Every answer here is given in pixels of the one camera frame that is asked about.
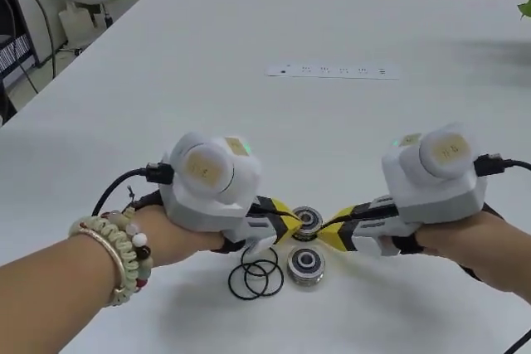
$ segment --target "gold bangle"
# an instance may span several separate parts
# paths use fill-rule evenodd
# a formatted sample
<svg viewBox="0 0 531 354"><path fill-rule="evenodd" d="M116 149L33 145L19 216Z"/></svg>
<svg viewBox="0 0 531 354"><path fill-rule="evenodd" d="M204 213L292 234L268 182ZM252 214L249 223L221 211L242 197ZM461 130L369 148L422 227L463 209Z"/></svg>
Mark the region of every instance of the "gold bangle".
<svg viewBox="0 0 531 354"><path fill-rule="evenodd" d="M114 264L118 268L119 277L120 277L120 285L119 285L119 288L113 288L113 294L112 294L111 299L110 299L110 302L112 302L113 299L117 295L124 293L124 291L126 290L126 286L125 286L126 277L125 277L124 263L122 262L122 259L119 257L118 252L116 251L116 249L109 242L107 242L107 240L105 240L105 238L103 238L97 232L95 232L93 230L89 230L88 228L82 228L81 227L73 235L79 235L79 234L88 235L90 238L92 238L92 239L96 240L97 242L99 242L105 248L105 250L107 250L107 253L109 253L110 257L112 257L112 259L114 261Z"/></svg>

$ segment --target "rubber ring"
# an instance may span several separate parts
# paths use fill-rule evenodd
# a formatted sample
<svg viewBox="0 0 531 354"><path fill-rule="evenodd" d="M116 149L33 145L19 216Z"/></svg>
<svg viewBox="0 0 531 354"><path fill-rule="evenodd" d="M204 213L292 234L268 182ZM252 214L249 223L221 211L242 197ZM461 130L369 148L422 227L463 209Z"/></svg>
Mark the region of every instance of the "rubber ring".
<svg viewBox="0 0 531 354"><path fill-rule="evenodd" d="M249 272L245 272L244 273L244 276L243 276L243 283L246 285L246 288L249 290L249 292L257 295L256 298L270 298L271 296L275 296L277 293L279 293L279 291L282 290L282 288L284 287L284 272L282 271L282 269L280 268L280 266L276 263L274 263L273 261L271 260L268 260L268 259L262 259L262 260L257 260L253 263L253 266L255 267L258 267L259 269L264 269L263 267L260 267L258 264L259 263L267 263L267 264L273 264L273 269L271 271L275 271L276 269L279 270L279 274L280 274L280 284L279 284L279 287L275 290L273 290L272 292L269 292L269 293L266 293L266 291L262 291L261 293L258 293L256 292L253 288L251 288L251 286L249 286L249 281L247 280L247 277L251 274ZM265 275L265 277L268 279L267 282L269 283L269 275Z"/></svg>
<svg viewBox="0 0 531 354"><path fill-rule="evenodd" d="M243 261L243 258L245 257L247 251L250 249L251 247L245 249L243 251L243 253L241 254L241 257L240 257L240 263L241 264L244 264L244 261ZM276 250L274 250L273 248L269 248L269 250L271 252L273 252L273 255L275 255L275 262L272 262L271 260L271 264L273 264L274 266L278 267L278 264L279 264L279 255L278 253L276 253ZM258 262L258 261L262 261L262 260L257 260L257 261L253 261L253 262L250 262L248 264L251 264L253 265L254 263ZM266 271L265 274L257 274L257 273L253 273L252 271L250 271L251 269L251 265L248 265L248 266L244 266L244 270L245 270L245 273L246 274L249 274L253 277L268 277L270 276L271 274L273 274L273 272L275 272L275 267L273 267L272 269L270 269L269 271Z"/></svg>
<svg viewBox="0 0 531 354"><path fill-rule="evenodd" d="M258 269L261 269L263 272L264 272L264 275L265 275L265 284L264 284L264 288L262 289L261 293L258 294L257 292L255 292L254 290L251 290L249 289L249 291L251 293L253 293L255 296L252 296L252 297L247 297L247 296L241 296L240 294L236 293L234 288L232 287L232 276L234 276L234 273L239 270L239 269L244 269L244 282L246 283L246 287L248 285L248 283L246 282L246 278L245 278L245 267L249 267L250 265L252 265L252 263L241 263L239 264L237 267L235 267L231 273L229 274L229 278L227 280L227 283L229 285L229 290L231 291L231 293L236 296L237 298L239 298L240 300L245 300L247 302L250 302L251 300L256 300L258 298L260 298L267 290L267 288L269 288L269 277L266 275L267 271L266 269L264 269L262 266L258 265L258 264L254 264L255 267L257 267Z"/></svg>

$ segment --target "power outlet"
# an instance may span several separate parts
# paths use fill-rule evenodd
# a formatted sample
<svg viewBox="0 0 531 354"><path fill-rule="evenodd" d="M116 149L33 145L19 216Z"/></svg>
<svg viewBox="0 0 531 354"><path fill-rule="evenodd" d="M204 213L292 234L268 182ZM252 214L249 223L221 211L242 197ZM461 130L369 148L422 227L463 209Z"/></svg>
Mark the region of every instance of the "power outlet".
<svg viewBox="0 0 531 354"><path fill-rule="evenodd" d="M370 80L397 80L400 77L399 70L394 65L333 66L285 64L272 66L267 69L265 74L268 76Z"/></svg>

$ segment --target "bearing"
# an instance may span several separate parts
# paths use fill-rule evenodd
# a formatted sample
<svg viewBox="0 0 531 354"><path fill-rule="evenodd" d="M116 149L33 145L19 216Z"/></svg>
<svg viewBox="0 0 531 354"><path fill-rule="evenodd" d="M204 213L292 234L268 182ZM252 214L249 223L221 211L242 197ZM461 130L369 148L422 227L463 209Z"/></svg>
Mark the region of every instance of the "bearing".
<svg viewBox="0 0 531 354"><path fill-rule="evenodd" d="M324 275L324 256L314 249L296 248L288 255L287 271L296 284L315 286Z"/></svg>
<svg viewBox="0 0 531 354"><path fill-rule="evenodd" d="M323 225L321 214L309 206L297 207L293 212L302 220L302 226L293 234L293 238L303 242L317 238L317 232Z"/></svg>

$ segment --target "hand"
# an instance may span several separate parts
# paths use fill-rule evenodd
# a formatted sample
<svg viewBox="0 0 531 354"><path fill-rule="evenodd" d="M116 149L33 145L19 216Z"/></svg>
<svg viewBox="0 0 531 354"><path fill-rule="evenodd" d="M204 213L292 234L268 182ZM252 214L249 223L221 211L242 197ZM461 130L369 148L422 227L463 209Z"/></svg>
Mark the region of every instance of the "hand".
<svg viewBox="0 0 531 354"><path fill-rule="evenodd" d="M134 219L148 236L154 267L178 263L198 251L223 246L221 233L195 232L174 225L162 206L146 206L135 212Z"/></svg>
<svg viewBox="0 0 531 354"><path fill-rule="evenodd" d="M531 298L531 236L481 212L453 223L425 225L416 233L425 254L473 269L495 289Z"/></svg>

